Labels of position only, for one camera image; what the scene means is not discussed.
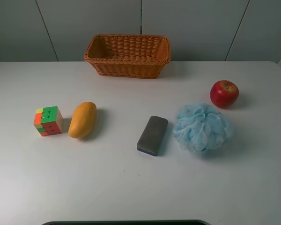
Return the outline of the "orange wicker basket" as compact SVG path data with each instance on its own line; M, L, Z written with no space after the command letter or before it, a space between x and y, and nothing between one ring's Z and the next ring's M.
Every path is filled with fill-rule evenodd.
M170 62L170 41L161 35L99 34L84 60L101 76L155 79Z

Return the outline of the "light blue bath pouf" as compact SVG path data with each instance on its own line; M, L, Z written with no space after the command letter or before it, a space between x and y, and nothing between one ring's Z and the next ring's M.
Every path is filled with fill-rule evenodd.
M185 105L175 118L173 135L181 148L205 155L220 148L233 135L231 123L212 105Z

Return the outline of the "colourful puzzle cube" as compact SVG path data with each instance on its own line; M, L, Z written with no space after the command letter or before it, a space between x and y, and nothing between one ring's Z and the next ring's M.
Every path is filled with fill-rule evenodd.
M57 135L62 133L63 117L57 106L38 108L33 124L41 136Z

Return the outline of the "red apple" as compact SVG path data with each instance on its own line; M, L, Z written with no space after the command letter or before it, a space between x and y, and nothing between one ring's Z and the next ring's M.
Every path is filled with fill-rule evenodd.
M238 96L238 87L228 80L217 81L210 91L211 102L218 108L228 108L232 106Z

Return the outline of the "yellow orange mango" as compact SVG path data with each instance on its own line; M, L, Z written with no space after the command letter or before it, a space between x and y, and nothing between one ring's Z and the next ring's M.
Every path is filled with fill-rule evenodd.
M76 107L73 112L68 134L75 139L82 139L89 135L96 122L96 105L84 102Z

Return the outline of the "grey blue eraser block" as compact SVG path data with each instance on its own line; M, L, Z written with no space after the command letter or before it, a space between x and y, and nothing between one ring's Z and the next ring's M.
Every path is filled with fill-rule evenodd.
M137 142L137 150L152 156L157 156L167 125L167 119L151 116Z

